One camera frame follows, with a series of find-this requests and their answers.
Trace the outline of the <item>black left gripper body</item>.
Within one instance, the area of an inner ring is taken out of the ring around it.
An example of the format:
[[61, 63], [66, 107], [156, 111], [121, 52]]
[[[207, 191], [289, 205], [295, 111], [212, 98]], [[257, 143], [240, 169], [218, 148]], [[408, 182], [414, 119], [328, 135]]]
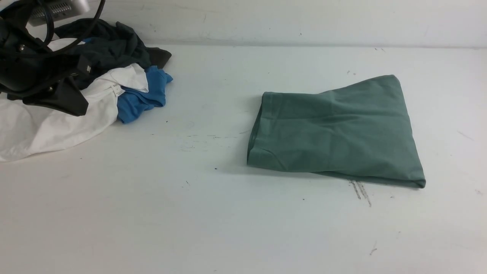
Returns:
[[20, 100], [71, 76], [87, 77], [89, 61], [80, 54], [57, 54], [32, 37], [1, 37], [1, 92], [9, 100]]

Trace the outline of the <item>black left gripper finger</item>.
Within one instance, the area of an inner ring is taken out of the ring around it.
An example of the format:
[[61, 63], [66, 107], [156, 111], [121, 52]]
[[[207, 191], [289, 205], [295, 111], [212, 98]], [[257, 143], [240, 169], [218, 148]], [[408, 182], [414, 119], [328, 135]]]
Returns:
[[71, 116], [85, 116], [89, 103], [69, 76], [25, 97], [26, 105], [50, 108]]

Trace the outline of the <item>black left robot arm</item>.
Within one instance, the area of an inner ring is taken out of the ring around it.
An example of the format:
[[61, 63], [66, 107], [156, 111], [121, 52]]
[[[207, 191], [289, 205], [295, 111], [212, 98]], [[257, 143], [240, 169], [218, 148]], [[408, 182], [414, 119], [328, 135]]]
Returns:
[[84, 116], [88, 102], [74, 76], [88, 76], [89, 61], [53, 52], [29, 34], [26, 25], [39, 3], [19, 0], [1, 11], [0, 86], [9, 100]]

